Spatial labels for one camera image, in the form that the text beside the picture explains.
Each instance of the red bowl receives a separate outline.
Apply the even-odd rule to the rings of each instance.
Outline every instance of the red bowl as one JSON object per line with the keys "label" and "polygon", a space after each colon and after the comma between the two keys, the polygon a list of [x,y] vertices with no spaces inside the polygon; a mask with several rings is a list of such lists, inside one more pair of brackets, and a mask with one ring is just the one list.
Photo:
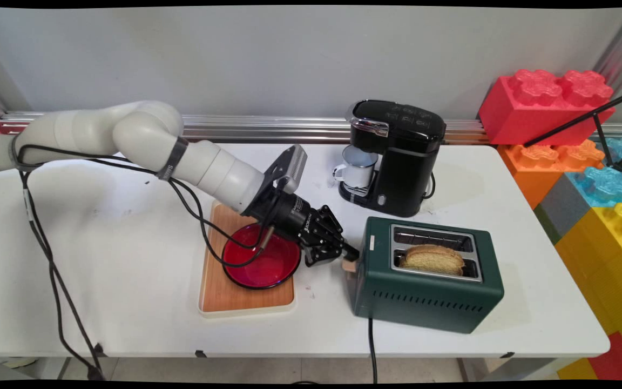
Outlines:
{"label": "red bowl", "polygon": [[[254,244],[261,231],[259,224],[249,224],[235,232],[232,237],[243,244]],[[259,247],[244,249],[228,240],[222,249],[222,260],[240,264],[251,259]],[[225,274],[239,286],[251,290],[264,290],[282,284],[291,277],[301,263],[301,249],[298,244],[276,234],[270,237],[266,249],[250,264],[243,267],[223,265]]]}

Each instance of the white wall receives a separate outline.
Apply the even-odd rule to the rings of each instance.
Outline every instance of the white wall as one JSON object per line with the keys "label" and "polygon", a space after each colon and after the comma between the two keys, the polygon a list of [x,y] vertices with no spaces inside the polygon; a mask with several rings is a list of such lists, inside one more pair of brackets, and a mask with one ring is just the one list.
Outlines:
{"label": "white wall", "polygon": [[472,119],[496,77],[592,69],[620,25],[622,8],[0,8],[0,90],[35,111],[149,98],[183,113],[342,116],[379,98]]}

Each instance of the toaster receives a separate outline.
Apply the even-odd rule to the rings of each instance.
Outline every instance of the toaster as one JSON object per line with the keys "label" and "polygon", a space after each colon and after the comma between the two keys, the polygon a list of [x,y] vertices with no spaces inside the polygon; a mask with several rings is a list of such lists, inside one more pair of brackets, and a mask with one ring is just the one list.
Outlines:
{"label": "toaster", "polygon": [[[461,276],[403,269],[407,249],[437,244],[464,259]],[[348,274],[354,314],[469,334],[503,298],[491,234],[369,217],[356,272]]]}

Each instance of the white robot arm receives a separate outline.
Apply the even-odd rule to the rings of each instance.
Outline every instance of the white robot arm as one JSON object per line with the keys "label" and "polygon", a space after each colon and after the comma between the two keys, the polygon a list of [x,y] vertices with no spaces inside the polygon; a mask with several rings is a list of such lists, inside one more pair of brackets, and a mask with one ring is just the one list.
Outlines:
{"label": "white robot arm", "polygon": [[[158,171],[165,166],[184,124],[172,106],[140,101],[106,109],[47,113],[28,125],[15,143],[41,145],[91,155],[121,152],[131,162]],[[14,136],[0,135],[0,170],[15,167],[10,153]],[[24,162],[79,158],[46,150],[27,150]],[[183,179],[239,213],[259,191],[263,174],[207,140],[189,143],[171,177]]]}

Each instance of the metal rail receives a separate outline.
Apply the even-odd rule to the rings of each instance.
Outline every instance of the metal rail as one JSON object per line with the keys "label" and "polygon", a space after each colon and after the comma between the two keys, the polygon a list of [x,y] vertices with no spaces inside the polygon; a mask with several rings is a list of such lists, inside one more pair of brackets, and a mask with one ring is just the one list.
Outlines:
{"label": "metal rail", "polygon": [[[10,111],[0,118],[0,128],[18,133],[42,112]],[[294,118],[284,116],[184,115],[184,137],[219,143],[349,143],[350,125],[344,118]],[[478,120],[446,120],[449,145],[488,145]],[[607,137],[622,138],[622,123],[604,124]],[[597,133],[592,140],[598,141]]]}

